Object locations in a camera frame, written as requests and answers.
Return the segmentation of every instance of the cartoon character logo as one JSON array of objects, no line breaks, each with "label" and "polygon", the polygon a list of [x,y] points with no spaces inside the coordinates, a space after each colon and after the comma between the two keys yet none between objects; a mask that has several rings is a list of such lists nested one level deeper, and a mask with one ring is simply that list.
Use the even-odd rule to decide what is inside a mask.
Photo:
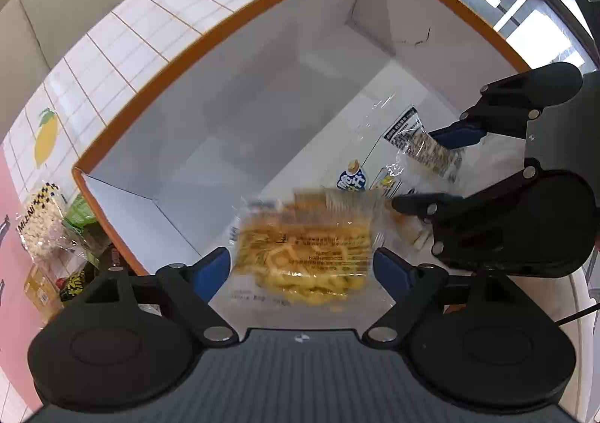
[{"label": "cartoon character logo", "polygon": [[337,181],[338,189],[344,191],[365,191],[367,178],[361,169],[361,163],[354,159],[348,163],[347,169],[340,174]]}]

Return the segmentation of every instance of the black cable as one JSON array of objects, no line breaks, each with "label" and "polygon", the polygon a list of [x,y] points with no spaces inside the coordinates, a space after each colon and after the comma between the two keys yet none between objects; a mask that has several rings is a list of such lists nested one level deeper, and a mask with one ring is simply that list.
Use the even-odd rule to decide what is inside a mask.
[{"label": "black cable", "polygon": [[582,316],[589,315],[590,313],[593,313],[594,311],[598,311],[598,309],[600,309],[600,303],[596,303],[595,305],[590,306],[589,308],[582,309],[581,311],[578,311],[577,313],[569,315],[568,317],[557,321],[556,324],[558,326],[560,326],[562,324],[569,323],[570,321],[577,320],[577,318],[581,318]]}]

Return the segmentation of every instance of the yellow snack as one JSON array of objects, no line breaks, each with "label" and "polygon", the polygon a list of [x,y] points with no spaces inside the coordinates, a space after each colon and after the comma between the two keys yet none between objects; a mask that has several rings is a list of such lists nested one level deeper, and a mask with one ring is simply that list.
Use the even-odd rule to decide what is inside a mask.
[{"label": "yellow snack", "polygon": [[316,198],[305,195],[297,206],[247,219],[234,271],[253,273],[258,285],[309,305],[361,289],[372,255],[370,222],[327,210]]}]

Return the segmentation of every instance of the metal rivet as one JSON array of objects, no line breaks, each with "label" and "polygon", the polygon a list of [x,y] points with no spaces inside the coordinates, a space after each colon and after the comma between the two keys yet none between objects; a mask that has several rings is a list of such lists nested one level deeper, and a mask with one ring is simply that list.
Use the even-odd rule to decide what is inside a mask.
[{"label": "metal rivet", "polygon": [[211,326],[204,330],[204,337],[213,342],[226,342],[233,336],[233,332],[226,326]]},{"label": "metal rivet", "polygon": [[444,243],[442,241],[437,241],[431,247],[431,254],[440,255],[444,251]]},{"label": "metal rivet", "polygon": [[376,326],[369,330],[368,335],[371,340],[377,342],[391,342],[392,340],[396,340],[398,332],[388,326]]},{"label": "metal rivet", "polygon": [[528,165],[524,170],[523,170],[523,177],[525,179],[531,179],[533,176],[535,176],[535,173],[537,171],[535,170],[535,167],[533,167],[532,165]]}]

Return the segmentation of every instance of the green snack bag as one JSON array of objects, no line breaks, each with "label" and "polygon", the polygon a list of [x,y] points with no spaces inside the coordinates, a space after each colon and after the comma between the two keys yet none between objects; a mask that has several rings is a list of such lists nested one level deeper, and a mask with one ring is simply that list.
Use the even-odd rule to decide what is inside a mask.
[{"label": "green snack bag", "polygon": [[94,212],[89,208],[88,202],[83,198],[81,193],[73,201],[73,204],[65,215],[65,220],[79,229],[98,222]]}]

